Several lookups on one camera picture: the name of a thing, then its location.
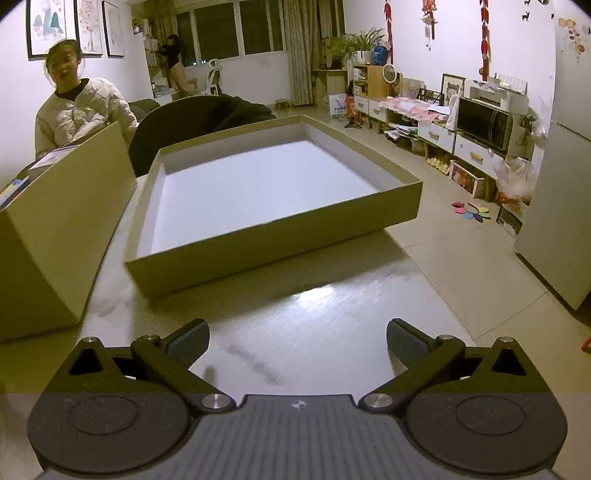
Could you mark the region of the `woman in white jacket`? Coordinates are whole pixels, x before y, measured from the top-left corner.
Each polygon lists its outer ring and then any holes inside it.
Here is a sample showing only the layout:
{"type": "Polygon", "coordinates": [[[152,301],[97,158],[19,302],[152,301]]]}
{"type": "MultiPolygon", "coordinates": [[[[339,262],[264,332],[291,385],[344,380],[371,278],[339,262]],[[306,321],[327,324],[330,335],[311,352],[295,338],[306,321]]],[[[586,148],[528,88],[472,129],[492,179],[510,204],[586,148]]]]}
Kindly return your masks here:
{"type": "Polygon", "coordinates": [[[55,84],[54,93],[35,117],[35,158],[83,142],[116,124],[130,143],[139,122],[116,86],[103,78],[81,78],[82,53],[75,40],[62,40],[48,51],[45,68],[55,84]]]}

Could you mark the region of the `black microwave oven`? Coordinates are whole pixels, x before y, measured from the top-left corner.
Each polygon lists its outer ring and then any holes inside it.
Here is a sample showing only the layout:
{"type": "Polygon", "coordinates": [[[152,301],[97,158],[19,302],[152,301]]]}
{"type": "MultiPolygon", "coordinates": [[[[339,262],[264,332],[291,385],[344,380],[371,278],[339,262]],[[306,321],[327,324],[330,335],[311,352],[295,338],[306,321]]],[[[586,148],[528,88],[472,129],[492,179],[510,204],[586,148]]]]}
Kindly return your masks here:
{"type": "Polygon", "coordinates": [[[457,130],[493,149],[507,152],[513,117],[503,110],[462,97],[459,99],[457,130]]]}

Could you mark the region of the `white refrigerator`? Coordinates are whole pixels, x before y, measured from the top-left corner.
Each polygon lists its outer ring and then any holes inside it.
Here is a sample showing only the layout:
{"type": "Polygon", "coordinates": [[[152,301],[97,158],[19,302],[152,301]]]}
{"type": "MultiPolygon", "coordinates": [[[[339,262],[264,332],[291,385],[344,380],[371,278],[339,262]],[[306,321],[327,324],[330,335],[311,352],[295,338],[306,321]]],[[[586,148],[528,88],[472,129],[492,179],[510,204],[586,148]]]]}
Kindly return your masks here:
{"type": "Polygon", "coordinates": [[[545,155],[516,252],[577,310],[590,295],[590,3],[556,1],[545,155]]]}

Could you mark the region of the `large cardboard sorting box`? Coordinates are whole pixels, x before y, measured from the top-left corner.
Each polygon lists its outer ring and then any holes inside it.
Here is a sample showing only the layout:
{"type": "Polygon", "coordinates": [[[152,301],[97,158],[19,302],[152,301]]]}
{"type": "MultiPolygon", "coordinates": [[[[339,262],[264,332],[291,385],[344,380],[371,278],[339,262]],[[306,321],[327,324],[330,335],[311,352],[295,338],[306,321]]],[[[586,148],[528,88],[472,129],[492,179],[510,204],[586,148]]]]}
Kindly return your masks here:
{"type": "Polygon", "coordinates": [[[1,211],[1,338],[77,324],[136,189],[119,126],[95,134],[1,211]]]}

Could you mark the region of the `white low cabinet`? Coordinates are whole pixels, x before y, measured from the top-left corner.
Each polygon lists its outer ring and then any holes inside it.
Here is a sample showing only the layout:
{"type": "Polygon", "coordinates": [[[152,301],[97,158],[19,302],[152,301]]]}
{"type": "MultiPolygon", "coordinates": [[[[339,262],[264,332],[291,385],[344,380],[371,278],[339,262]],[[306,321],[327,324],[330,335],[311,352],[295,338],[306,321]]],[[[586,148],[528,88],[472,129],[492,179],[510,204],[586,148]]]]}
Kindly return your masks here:
{"type": "Polygon", "coordinates": [[[417,123],[417,136],[430,145],[471,164],[484,174],[497,179],[495,171],[504,161],[504,156],[491,148],[470,139],[459,130],[450,130],[446,121],[449,107],[438,106],[423,100],[409,97],[371,98],[365,95],[353,96],[356,110],[373,120],[390,126],[389,114],[399,114],[417,123]]]}

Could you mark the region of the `framed wall picture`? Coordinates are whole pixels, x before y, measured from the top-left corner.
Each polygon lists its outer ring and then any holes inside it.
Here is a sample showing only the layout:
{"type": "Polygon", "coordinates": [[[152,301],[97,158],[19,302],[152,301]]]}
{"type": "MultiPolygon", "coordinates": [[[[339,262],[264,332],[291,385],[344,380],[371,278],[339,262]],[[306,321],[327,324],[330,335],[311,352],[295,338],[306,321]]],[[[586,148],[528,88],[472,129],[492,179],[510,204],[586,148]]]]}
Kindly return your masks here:
{"type": "Polygon", "coordinates": [[[26,0],[26,40],[30,60],[43,59],[65,39],[77,39],[74,0],[26,0]]]}
{"type": "Polygon", "coordinates": [[[109,57],[123,58],[125,51],[119,8],[109,1],[103,1],[102,12],[107,55],[109,57]]]}
{"type": "Polygon", "coordinates": [[[82,54],[86,56],[101,56],[103,54],[103,48],[100,35],[98,1],[78,0],[76,2],[76,21],[82,54]]]}

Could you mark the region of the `person in background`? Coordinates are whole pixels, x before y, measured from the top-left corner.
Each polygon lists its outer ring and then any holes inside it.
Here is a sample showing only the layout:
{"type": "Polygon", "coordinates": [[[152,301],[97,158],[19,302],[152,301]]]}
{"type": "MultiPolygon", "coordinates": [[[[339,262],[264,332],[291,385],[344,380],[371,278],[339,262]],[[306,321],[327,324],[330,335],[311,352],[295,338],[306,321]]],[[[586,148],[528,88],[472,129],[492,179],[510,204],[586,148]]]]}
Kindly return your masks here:
{"type": "Polygon", "coordinates": [[[181,46],[182,43],[179,37],[176,34],[171,34],[167,37],[166,43],[158,50],[158,53],[166,60],[172,83],[186,95],[197,95],[197,87],[185,75],[181,58],[181,46]]]}

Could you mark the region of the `red hanging wall ornament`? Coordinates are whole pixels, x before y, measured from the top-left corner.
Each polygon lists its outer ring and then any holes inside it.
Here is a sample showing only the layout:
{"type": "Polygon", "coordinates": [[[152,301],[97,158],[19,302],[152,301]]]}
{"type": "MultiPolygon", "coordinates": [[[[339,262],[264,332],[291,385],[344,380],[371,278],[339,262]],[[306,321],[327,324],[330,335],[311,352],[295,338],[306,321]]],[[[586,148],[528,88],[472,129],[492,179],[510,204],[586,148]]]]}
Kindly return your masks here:
{"type": "Polygon", "coordinates": [[[483,81],[487,81],[490,76],[490,65],[491,65],[491,45],[490,45],[490,30],[489,30],[489,1],[480,0],[480,13],[481,13],[481,56],[482,66],[479,70],[483,81]]]}

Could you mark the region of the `potted green plant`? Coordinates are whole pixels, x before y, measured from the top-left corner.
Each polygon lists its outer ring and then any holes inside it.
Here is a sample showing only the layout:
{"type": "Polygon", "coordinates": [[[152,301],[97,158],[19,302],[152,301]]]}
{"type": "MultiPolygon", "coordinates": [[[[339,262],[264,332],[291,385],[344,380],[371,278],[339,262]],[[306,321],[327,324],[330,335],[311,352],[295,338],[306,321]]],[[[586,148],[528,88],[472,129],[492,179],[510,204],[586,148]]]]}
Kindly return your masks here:
{"type": "Polygon", "coordinates": [[[322,38],[322,69],[346,69],[358,52],[373,52],[384,43],[383,28],[322,38]]]}

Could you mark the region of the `cardboard box lid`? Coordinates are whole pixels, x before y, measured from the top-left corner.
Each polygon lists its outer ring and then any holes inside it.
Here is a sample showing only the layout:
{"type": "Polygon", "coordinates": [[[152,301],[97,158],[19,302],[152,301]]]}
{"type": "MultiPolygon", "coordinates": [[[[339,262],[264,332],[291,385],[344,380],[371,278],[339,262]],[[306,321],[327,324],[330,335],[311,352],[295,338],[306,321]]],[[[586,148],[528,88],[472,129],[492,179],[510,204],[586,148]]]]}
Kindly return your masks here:
{"type": "Polygon", "coordinates": [[[160,149],[124,264],[155,298],[415,219],[422,181],[306,115],[160,149]]]}

